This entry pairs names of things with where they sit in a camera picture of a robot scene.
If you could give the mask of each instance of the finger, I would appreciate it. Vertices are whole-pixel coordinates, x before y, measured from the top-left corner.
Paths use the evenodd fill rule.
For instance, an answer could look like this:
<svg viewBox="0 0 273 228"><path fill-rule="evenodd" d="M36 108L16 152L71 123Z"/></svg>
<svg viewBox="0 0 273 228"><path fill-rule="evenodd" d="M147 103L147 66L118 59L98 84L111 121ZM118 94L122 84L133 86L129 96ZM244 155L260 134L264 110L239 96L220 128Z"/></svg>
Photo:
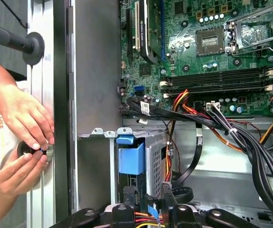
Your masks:
<svg viewBox="0 0 273 228"><path fill-rule="evenodd" d="M41 131L45 135L48 142L50 144L54 144L54 135L48 120L43 116L43 114L38 109L34 109L30 114L38 123Z"/></svg>
<svg viewBox="0 0 273 228"><path fill-rule="evenodd" d="M30 188L34 186L34 184L40 177L42 171L45 169L46 162L47 162L47 156L42 155L40 160L37 162L36 166L33 168L33 170L23 180L23 182L21 182L20 185L17 187L18 192L23 192L26 189L29 190Z"/></svg>
<svg viewBox="0 0 273 228"><path fill-rule="evenodd" d="M19 121L14 120L11 125L9 125L10 130L22 141L24 141L29 147L33 148L34 150L39 150L40 145L34 139L34 137L28 132L25 126Z"/></svg>
<svg viewBox="0 0 273 228"><path fill-rule="evenodd" d="M42 105L40 105L37 109L46 118L51 127L52 132L54 133L54 121L50 113Z"/></svg>
<svg viewBox="0 0 273 228"><path fill-rule="evenodd" d="M11 162L15 161L18 159L18 154L17 154L17 147L12 151L12 153L9 155L7 161L5 162L4 166L7 166Z"/></svg>
<svg viewBox="0 0 273 228"><path fill-rule="evenodd" d="M46 138L33 117L30 115L25 115L18 117L18 120L21 121L21 123L28 129L31 135L36 139L40 145L40 148L46 151L48 148Z"/></svg>
<svg viewBox="0 0 273 228"><path fill-rule="evenodd" d="M34 169L38 161L40 160L42 156L41 151L36 151L33 154L33 158L23 165L12 177L10 177L6 182L4 182L4 187L6 186L19 186L20 183L24 181L24 179L31 173L31 171Z"/></svg>
<svg viewBox="0 0 273 228"><path fill-rule="evenodd" d="M10 179L22 166L32 159L33 155L27 153L20 158L12 161L3 169L0 170L0 183L3 183Z"/></svg>

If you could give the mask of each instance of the hand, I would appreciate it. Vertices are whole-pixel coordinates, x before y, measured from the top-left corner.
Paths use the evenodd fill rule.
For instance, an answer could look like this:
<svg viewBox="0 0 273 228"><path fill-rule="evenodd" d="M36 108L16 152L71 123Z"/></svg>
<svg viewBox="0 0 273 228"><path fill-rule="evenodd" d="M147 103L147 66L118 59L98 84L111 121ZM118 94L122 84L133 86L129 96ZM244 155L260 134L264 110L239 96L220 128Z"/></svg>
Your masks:
<svg viewBox="0 0 273 228"><path fill-rule="evenodd" d="M12 198L30 191L47 165L47 156L41 151L18 158L14 149L0 170L0 192Z"/></svg>
<svg viewBox="0 0 273 228"><path fill-rule="evenodd" d="M9 129L31 148L54 144L52 116L32 95L15 85L0 85L0 113Z"/></svg>

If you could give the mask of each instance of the green circuit board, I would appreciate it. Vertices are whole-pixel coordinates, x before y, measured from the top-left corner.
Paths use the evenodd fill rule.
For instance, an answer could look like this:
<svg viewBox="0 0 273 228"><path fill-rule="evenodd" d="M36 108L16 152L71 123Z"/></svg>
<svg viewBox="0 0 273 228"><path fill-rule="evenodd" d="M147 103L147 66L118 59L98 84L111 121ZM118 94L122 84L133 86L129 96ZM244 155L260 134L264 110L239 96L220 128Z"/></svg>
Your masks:
<svg viewBox="0 0 273 228"><path fill-rule="evenodd" d="M227 51L230 34L224 31L228 20L271 5L273 0L265 1L264 5L257 0L146 1L150 6L148 12L150 47L155 51L159 61L157 64L149 64L135 48L136 31L140 29L136 28L138 23L135 23L136 12L139 10L139 6L135 9L135 3L140 1L126 0L121 5L121 21L128 23L129 10L132 37L130 34L129 40L127 29L122 30L122 83L125 83L121 89L123 104L127 97L132 96L170 109L172 98L188 89L188 85L193 81L198 81L199 88L203 88L203 91L211 89L212 92L191 94L189 106L198 101L203 106L215 101L220 102L220 110L225 116L273 116L273 88L252 92L249 92L249 89L239 93L232 89L223 94L214 93L212 89L214 86L220 87L219 83L213 81L220 72L236 72L237 76L245 74L249 77L254 74L269 74L267 81L270 80L270 84L273 85L273 70L268 70L273 69L273 52L263 50L238 56L231 55ZM272 13L268 12L255 19L243 21L241 36L244 46L272 37ZM262 68L265 70L261 73L254 71ZM170 98L164 97L168 93L167 88L160 85L165 78L173 80L173 87L170 89L174 92L170 94ZM251 89L254 87L251 80L247 83ZM143 86L143 93L136 92L136 86ZM238 107L243 111L237 113Z"/></svg>

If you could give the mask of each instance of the motherboard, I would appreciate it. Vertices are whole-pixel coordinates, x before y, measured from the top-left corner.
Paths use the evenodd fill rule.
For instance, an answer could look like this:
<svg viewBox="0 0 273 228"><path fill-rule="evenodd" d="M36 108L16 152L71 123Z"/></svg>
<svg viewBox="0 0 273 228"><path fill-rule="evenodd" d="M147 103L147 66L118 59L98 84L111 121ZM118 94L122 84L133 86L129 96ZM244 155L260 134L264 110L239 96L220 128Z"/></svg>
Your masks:
<svg viewBox="0 0 273 228"><path fill-rule="evenodd" d="M122 0L122 104L273 116L273 0Z"/></svg>

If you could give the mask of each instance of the sata port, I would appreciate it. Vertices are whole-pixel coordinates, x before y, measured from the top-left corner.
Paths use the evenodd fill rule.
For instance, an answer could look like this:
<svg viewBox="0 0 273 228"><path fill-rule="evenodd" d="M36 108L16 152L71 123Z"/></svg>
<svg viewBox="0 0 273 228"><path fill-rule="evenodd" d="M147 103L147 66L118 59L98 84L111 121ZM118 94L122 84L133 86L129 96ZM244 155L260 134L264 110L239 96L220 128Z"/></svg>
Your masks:
<svg viewBox="0 0 273 228"><path fill-rule="evenodd" d="M136 91L136 92L134 92L134 94L136 96L143 96L143 95L145 95L144 91Z"/></svg>
<svg viewBox="0 0 273 228"><path fill-rule="evenodd" d="M143 85L135 86L135 87L134 87L134 91L135 91L135 92L145 91L145 87L144 87Z"/></svg>

